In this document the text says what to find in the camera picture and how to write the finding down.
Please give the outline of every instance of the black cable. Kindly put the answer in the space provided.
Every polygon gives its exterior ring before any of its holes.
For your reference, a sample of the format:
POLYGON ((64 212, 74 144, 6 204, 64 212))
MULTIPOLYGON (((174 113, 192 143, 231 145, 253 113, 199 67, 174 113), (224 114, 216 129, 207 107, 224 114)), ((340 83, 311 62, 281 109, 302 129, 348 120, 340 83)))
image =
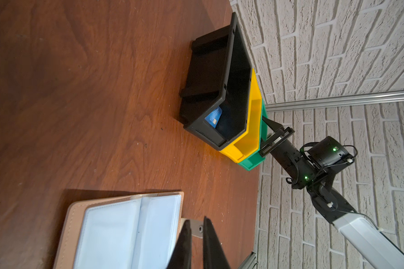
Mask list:
POLYGON ((347 211, 342 211, 342 210, 339 210, 339 209, 335 209, 335 210, 336 210, 336 211, 339 211, 339 212, 343 212, 343 213, 355 213, 355 214, 359 214, 359 215, 365 216, 365 217, 367 217, 367 218, 371 221, 371 223, 374 225, 374 227, 376 227, 377 231, 380 231, 380 228, 377 227, 376 223, 374 223, 373 220, 372 220, 370 217, 368 217, 367 215, 365 215, 364 213, 359 213, 359 212, 356 212, 356 211, 354 211, 354 212, 347 212, 347 211))
MULTIPOLYGON (((353 155, 352 158, 351 158, 352 160, 354 160, 354 159, 356 158, 356 156, 358 155, 358 149, 357 149, 354 145, 343 145, 343 147, 352 147, 352 148, 354 148, 354 150, 355 150, 355 155, 353 155)), ((340 165, 340 164, 331 164, 331 165, 322 167, 322 168, 316 173, 316 175, 314 176, 313 179, 315 179, 315 178, 320 174, 321 171, 324 171, 325 168, 329 168, 329 167, 332 167, 332 166, 335 166, 335 165, 340 165)), ((313 186, 314 184, 320 182, 321 180, 322 180, 322 179, 319 179, 319 180, 313 182, 313 183, 311 184, 311 186, 313 186)))
POLYGON ((343 147, 352 147, 355 150, 355 155, 352 157, 354 159, 358 155, 358 149, 354 145, 343 145, 343 147))
MULTIPOLYGON (((321 171, 324 171, 325 168, 329 168, 329 167, 332 167, 332 166, 335 166, 335 165, 342 165, 342 164, 345 164, 345 162, 344 162, 344 163, 341 163, 341 164, 331 164, 331 165, 328 165, 328 166, 325 166, 325 167, 321 168, 321 169, 316 173, 316 175, 314 176, 313 179, 315 179, 315 178, 320 174, 321 171)), ((319 179, 319 180, 313 182, 313 183, 311 184, 311 186, 313 186, 314 184, 319 183, 320 181, 322 181, 322 179, 323 179, 323 178, 321 178, 321 179, 319 179)))
POLYGON ((291 177, 286 177, 285 181, 289 184, 296 184, 296 182, 298 182, 299 179, 299 168, 298 168, 298 164, 295 162, 295 160, 293 158, 291 158, 291 156, 289 155, 289 153, 285 153, 285 155, 287 156, 287 158, 289 158, 289 160, 293 163, 293 165, 296 168, 296 180, 293 180, 291 177))

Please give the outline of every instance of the wooden table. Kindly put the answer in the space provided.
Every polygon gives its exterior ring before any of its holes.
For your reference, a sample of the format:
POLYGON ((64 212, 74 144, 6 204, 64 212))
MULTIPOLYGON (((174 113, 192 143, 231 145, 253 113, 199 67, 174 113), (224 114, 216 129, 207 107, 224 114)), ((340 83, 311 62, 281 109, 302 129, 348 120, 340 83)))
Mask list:
MULTIPOLYGON (((183 190, 232 268, 253 248, 258 169, 176 120, 191 41, 228 0, 0 0, 0 268, 51 268, 67 207, 183 190)), ((193 239, 193 268, 202 241, 193 239)))

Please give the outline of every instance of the metal bracket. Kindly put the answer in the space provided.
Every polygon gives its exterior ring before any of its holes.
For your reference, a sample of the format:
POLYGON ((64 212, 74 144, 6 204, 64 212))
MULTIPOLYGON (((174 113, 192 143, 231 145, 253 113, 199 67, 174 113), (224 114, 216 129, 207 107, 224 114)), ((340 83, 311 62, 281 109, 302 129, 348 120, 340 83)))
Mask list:
POLYGON ((203 222, 196 219, 181 218, 181 225, 183 225, 186 220, 190 221, 192 235, 198 238, 203 238, 203 222))

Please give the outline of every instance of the stacked storage bins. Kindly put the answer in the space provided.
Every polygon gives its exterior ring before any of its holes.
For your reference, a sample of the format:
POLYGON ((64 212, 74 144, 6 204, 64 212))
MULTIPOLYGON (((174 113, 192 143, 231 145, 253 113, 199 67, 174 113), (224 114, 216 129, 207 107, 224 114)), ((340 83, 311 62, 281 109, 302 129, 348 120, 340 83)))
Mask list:
POLYGON ((256 74, 232 14, 231 24, 192 43, 180 116, 184 129, 208 143, 246 170, 264 158, 260 141, 266 140, 266 116, 256 74))

